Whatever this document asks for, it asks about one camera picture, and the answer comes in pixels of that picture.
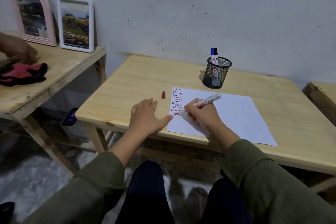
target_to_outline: framed picture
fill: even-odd
[[[57,0],[59,42],[62,48],[93,52],[93,2]]]
[[[12,0],[22,39],[57,46],[48,0]]]

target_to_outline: sleeve cuff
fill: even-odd
[[[85,179],[105,194],[113,194],[115,189],[123,190],[124,166],[120,159],[112,152],[102,152],[94,160],[83,167],[75,177]]]
[[[245,174],[256,163],[263,160],[274,161],[251,142],[239,140],[231,145],[225,153],[221,168],[227,177],[239,188]]]

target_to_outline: phone screen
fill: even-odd
[[[76,119],[75,114],[76,114],[77,110],[78,110],[78,108],[71,109],[69,114],[66,116],[66,118],[62,122],[63,126],[72,126],[76,122],[77,119]]]

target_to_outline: white sheet of paper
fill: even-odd
[[[170,114],[174,115],[174,119],[168,124],[167,131],[209,137],[208,133],[189,117],[176,114],[191,100],[205,99],[215,93],[173,88]],[[223,93],[221,95],[222,98],[216,100],[214,105],[224,124],[242,139],[252,143],[278,146],[250,97]]]

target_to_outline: black mesh pen holder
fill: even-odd
[[[211,63],[210,59],[208,58],[208,65],[202,82],[208,88],[220,89],[232,62],[226,58],[218,57],[218,65],[215,65]]]

